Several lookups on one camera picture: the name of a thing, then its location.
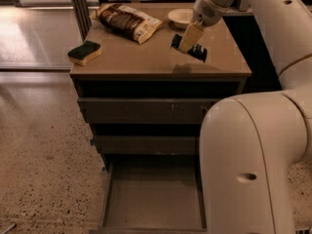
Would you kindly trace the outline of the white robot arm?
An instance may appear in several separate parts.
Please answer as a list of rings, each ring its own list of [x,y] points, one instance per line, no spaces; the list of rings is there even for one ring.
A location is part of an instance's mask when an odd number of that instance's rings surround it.
[[[196,0],[180,50],[234,0]],[[281,90],[223,99],[206,114],[200,171],[208,234],[295,234],[288,171],[312,155],[312,14],[301,0],[248,0]]]

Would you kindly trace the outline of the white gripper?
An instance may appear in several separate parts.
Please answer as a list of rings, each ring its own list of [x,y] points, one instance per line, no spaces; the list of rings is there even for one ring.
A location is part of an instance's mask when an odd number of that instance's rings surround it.
[[[193,18],[188,24],[178,49],[186,54],[203,36],[205,27],[220,21],[228,9],[228,0],[196,0],[193,7]]]

